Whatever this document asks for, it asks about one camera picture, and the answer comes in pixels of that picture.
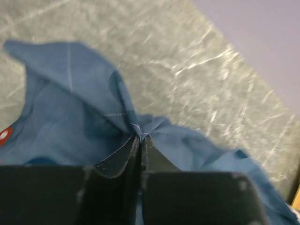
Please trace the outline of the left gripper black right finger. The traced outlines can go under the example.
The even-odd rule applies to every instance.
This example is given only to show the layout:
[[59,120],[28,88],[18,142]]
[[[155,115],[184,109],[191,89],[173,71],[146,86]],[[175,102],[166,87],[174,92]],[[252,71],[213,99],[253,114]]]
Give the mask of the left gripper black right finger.
[[180,172],[155,146],[151,137],[142,142],[141,204],[145,225],[173,225],[175,194],[171,174]]

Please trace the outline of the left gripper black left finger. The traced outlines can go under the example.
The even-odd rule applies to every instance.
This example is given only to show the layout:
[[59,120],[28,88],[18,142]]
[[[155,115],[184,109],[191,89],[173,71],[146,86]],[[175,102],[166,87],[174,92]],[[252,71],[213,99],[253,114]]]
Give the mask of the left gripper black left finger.
[[87,166],[79,225],[133,225],[140,184],[140,141],[131,136],[126,143],[95,167]]

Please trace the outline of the blue cartoon mouse pillowcase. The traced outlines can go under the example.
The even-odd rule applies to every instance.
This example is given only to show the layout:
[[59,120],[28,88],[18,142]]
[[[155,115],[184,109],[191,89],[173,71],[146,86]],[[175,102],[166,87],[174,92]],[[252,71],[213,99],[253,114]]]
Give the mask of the blue cartoon mouse pillowcase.
[[166,117],[138,115],[119,72],[77,42],[29,44],[5,50],[25,65],[25,104],[0,134],[0,222],[77,225],[85,167],[95,167],[131,136],[180,172],[171,174],[174,225],[297,225],[293,212],[260,167],[241,150],[223,150],[198,131]]

